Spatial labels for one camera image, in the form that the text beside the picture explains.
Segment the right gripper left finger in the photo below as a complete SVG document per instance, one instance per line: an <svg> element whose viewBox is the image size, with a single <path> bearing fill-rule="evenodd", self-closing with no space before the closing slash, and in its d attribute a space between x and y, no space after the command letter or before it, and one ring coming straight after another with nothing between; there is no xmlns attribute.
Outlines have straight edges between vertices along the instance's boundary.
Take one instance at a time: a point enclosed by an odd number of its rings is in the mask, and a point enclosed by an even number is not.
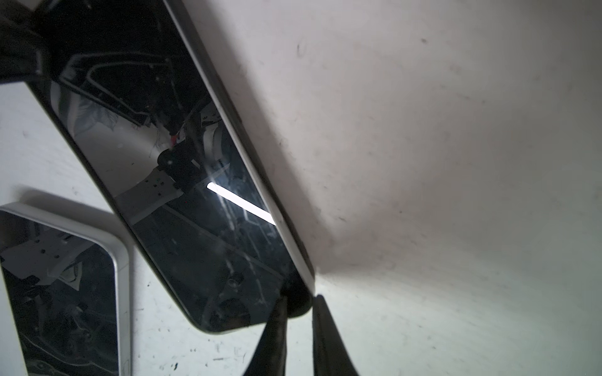
<svg viewBox="0 0 602 376"><path fill-rule="evenodd" d="M280 297L263 329L244 376L285 376L287 357L288 299Z"/></svg>

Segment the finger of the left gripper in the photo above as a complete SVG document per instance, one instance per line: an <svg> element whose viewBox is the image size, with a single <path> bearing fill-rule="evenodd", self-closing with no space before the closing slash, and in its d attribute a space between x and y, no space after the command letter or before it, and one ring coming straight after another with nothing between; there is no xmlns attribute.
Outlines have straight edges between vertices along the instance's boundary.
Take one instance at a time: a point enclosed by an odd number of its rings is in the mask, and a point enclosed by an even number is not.
<svg viewBox="0 0 602 376"><path fill-rule="evenodd" d="M50 77L46 40L32 30L33 11L19 1L1 1L1 84Z"/></svg>

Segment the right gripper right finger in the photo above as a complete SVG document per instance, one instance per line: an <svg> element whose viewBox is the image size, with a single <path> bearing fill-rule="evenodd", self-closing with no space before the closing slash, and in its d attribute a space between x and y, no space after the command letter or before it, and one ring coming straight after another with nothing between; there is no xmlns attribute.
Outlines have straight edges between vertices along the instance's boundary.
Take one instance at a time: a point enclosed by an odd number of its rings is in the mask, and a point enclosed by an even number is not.
<svg viewBox="0 0 602 376"><path fill-rule="evenodd" d="M314 298L313 362L316 376L358 376L324 296Z"/></svg>

